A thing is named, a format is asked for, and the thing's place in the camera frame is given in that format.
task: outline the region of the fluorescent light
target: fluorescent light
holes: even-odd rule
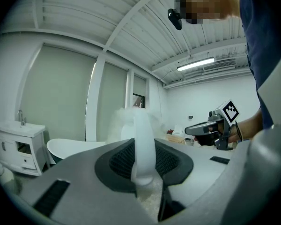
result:
[[[190,63],[190,64],[186,64],[186,65],[177,67],[177,70],[179,72],[181,72],[181,71],[189,69],[189,68],[194,68],[194,67],[197,67],[197,66],[202,66],[202,65],[205,65],[205,64],[208,64],[208,63],[212,63],[212,62],[214,62],[214,58],[203,59],[203,60],[200,60],[200,61],[197,61],[197,62],[193,62],[193,63]]]

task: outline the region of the cabinet drawer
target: cabinet drawer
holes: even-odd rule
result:
[[[32,156],[20,155],[21,167],[36,169]]]

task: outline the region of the black mesh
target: black mesh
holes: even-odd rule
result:
[[[134,143],[131,143],[129,146],[111,157],[109,166],[117,175],[130,179],[132,166],[135,161],[134,156]]]
[[[179,164],[179,159],[167,150],[155,146],[156,148],[156,170],[163,177],[168,172],[175,169]]]

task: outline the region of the sink cabinet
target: sink cabinet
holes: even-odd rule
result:
[[[25,137],[0,131],[0,163],[10,170],[39,176],[46,158],[43,132]]]

